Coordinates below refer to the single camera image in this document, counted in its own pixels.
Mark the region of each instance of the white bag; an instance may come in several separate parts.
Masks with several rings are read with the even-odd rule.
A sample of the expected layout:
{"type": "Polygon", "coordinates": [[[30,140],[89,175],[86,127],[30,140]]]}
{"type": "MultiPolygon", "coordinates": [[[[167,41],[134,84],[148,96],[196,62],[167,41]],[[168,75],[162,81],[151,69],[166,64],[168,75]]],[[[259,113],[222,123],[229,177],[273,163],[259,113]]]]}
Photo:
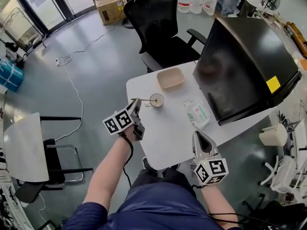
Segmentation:
{"type": "Polygon", "coordinates": [[[190,122],[197,130],[202,130],[210,123],[210,113],[199,100],[192,100],[183,103],[190,122]]]}

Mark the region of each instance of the blue container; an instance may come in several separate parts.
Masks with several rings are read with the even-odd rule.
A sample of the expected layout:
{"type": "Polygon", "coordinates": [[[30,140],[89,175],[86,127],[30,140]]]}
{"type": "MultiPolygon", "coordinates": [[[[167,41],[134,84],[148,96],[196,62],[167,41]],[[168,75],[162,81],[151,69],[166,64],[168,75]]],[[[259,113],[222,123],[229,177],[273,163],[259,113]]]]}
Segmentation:
{"type": "Polygon", "coordinates": [[[24,79],[24,71],[16,67],[7,58],[0,61],[0,84],[11,91],[16,91],[24,79]]]}

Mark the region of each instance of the armrest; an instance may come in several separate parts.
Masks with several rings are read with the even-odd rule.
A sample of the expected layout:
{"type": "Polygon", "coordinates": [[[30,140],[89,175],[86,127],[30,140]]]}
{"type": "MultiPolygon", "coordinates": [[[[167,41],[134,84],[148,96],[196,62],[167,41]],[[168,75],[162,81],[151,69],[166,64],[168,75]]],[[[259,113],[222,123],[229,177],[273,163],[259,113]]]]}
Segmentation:
{"type": "Polygon", "coordinates": [[[200,41],[204,45],[206,44],[207,39],[203,35],[201,35],[198,31],[195,31],[194,29],[188,29],[187,33],[192,35],[191,39],[188,42],[189,46],[192,46],[196,40],[200,41]]]}

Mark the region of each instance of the grey floor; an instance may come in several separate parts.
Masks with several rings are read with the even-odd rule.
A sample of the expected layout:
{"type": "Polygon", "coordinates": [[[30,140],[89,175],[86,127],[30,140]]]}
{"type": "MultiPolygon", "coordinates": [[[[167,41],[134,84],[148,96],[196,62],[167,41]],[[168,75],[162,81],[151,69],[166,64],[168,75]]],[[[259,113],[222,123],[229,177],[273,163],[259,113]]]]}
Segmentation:
{"type": "MultiPolygon", "coordinates": [[[[205,13],[178,13],[178,36],[189,40],[186,30],[193,28],[208,36],[213,19],[205,13]]],[[[40,45],[32,52],[25,64],[24,82],[17,93],[8,92],[5,106],[4,129],[13,122],[29,114],[39,112],[41,115],[80,116],[81,104],[72,88],[63,67],[57,67],[55,59],[83,50],[91,40],[113,28],[103,26],[97,12],[92,12],[55,32],[46,42],[47,49],[40,45]]],[[[75,87],[79,90],[84,104],[83,124],[71,136],[58,144],[73,144],[77,147],[83,167],[96,168],[111,148],[115,137],[111,137],[102,120],[115,110],[127,104],[126,82],[134,77],[146,74],[146,67],[138,54],[141,43],[134,30],[122,27],[118,23],[115,30],[95,42],[85,53],[73,56],[67,65],[75,87]]],[[[195,49],[201,52],[201,44],[195,49]]],[[[67,134],[78,125],[77,121],[43,122],[43,139],[58,138],[67,134]]],[[[258,133],[270,125],[268,118],[251,129],[219,147],[227,159],[230,174],[220,184],[221,190],[233,207],[240,213],[247,213],[241,205],[245,199],[255,204],[260,192],[265,193],[266,200],[275,197],[268,188],[257,186],[267,171],[261,167],[263,161],[272,161],[277,153],[275,148],[264,148],[258,133]]],[[[134,156],[127,165],[131,180],[137,177],[142,168],[144,156],[139,143],[135,144],[134,156]]],[[[74,157],[68,152],[59,153],[64,168],[75,166],[74,157]]],[[[191,182],[188,162],[180,166],[191,182]]],[[[78,184],[67,184],[63,191],[43,191],[46,201],[43,217],[59,223],[68,218],[83,201],[92,173],[86,172],[85,179],[78,184]]],[[[124,201],[129,185],[124,174],[113,196],[110,213],[115,212],[124,201]]],[[[34,228],[43,224],[39,209],[43,207],[39,197],[25,208],[34,228]]]]}

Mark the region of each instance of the human arm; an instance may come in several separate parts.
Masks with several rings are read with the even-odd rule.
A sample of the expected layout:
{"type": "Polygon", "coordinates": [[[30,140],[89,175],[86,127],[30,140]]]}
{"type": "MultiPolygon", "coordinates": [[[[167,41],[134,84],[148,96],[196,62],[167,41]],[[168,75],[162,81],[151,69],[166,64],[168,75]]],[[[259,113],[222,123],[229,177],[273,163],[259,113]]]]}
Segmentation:
{"type": "MultiPolygon", "coordinates": [[[[133,131],[134,125],[124,130],[124,133],[131,142],[135,140],[133,131]]],[[[129,154],[129,143],[124,138],[118,137],[107,156],[94,172],[83,203],[99,203],[106,210],[109,210],[111,197],[117,187],[129,154]]]]}
{"type": "MultiPolygon", "coordinates": [[[[201,193],[208,206],[209,214],[212,217],[219,220],[235,221],[238,222],[238,217],[236,215],[214,215],[221,213],[235,213],[234,209],[225,199],[220,189],[215,185],[205,186],[201,189],[201,193]]],[[[223,229],[227,230],[230,228],[238,227],[236,223],[229,223],[223,221],[216,221],[223,229]]]]}

